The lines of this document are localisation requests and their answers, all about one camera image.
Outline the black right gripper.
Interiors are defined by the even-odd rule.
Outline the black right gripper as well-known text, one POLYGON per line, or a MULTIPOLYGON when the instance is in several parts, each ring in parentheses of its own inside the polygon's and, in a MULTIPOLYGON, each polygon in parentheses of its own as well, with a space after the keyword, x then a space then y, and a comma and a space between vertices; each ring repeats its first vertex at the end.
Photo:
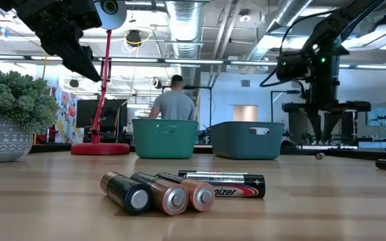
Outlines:
POLYGON ((308 115, 316 142, 322 138, 321 116, 324 113, 324 142, 328 142, 331 133, 346 110, 369 112, 371 104, 365 101, 350 101, 341 103, 337 99, 339 77, 339 56, 314 56, 306 58, 301 55, 283 55, 281 57, 281 80, 300 81, 309 84, 309 89, 302 90, 301 97, 305 103, 286 103, 282 106, 285 112, 297 112, 301 109, 312 112, 308 115))

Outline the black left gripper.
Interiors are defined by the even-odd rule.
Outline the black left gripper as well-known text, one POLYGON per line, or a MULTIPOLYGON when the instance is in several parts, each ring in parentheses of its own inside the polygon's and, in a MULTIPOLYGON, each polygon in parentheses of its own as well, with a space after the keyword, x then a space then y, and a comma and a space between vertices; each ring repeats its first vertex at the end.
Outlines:
POLYGON ((92 63, 92 49, 79 44, 84 30, 102 25, 93 1, 16 1, 15 11, 18 18, 39 37, 42 48, 48 54, 59 56, 62 64, 72 72, 94 82, 100 80, 92 63))

